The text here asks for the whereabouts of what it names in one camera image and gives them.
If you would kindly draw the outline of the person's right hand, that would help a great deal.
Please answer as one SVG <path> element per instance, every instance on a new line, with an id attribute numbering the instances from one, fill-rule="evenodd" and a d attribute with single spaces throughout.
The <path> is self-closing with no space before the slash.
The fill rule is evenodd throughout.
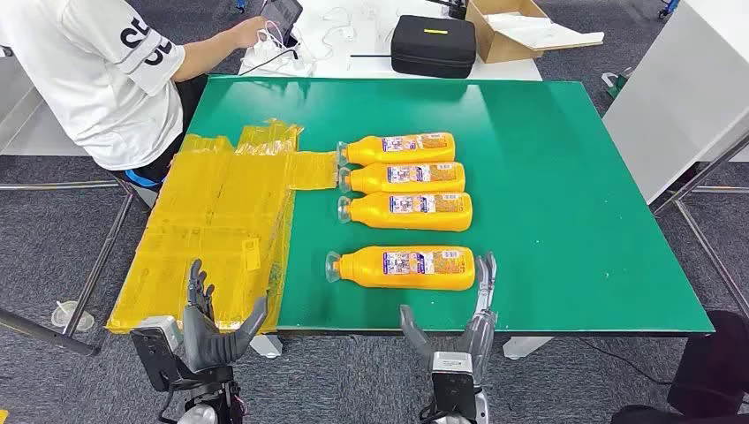
<path id="1" fill-rule="evenodd" d="M 229 30 L 236 49 L 248 49 L 260 38 L 259 32 L 266 27 L 267 20 L 262 16 L 245 19 Z"/>

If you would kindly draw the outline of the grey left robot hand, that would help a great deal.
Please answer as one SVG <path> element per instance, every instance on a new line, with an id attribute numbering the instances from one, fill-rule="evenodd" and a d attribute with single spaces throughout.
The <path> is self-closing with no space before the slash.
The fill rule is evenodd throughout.
<path id="1" fill-rule="evenodd" d="M 213 316 L 214 286 L 204 283 L 207 273 L 199 259 L 193 261 L 187 280 L 187 304 L 183 310 L 183 338 L 187 366 L 194 373 L 228 366 L 239 360 L 268 316 L 268 297 L 260 296 L 252 313 L 232 332 L 219 331 Z"/>

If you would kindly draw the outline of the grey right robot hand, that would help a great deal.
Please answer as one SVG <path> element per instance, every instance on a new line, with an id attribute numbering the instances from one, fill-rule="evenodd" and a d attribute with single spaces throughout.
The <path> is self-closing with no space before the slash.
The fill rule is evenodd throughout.
<path id="1" fill-rule="evenodd" d="M 496 282 L 497 261 L 492 251 L 475 259 L 475 276 L 478 282 L 476 305 L 472 319 L 466 324 L 461 339 L 461 352 L 471 355 L 473 387 L 482 387 L 488 358 L 494 340 L 496 313 L 491 309 Z M 431 361 L 435 350 L 426 333 L 418 326 L 408 305 L 399 307 L 400 329 L 410 345 L 423 358 Z"/>

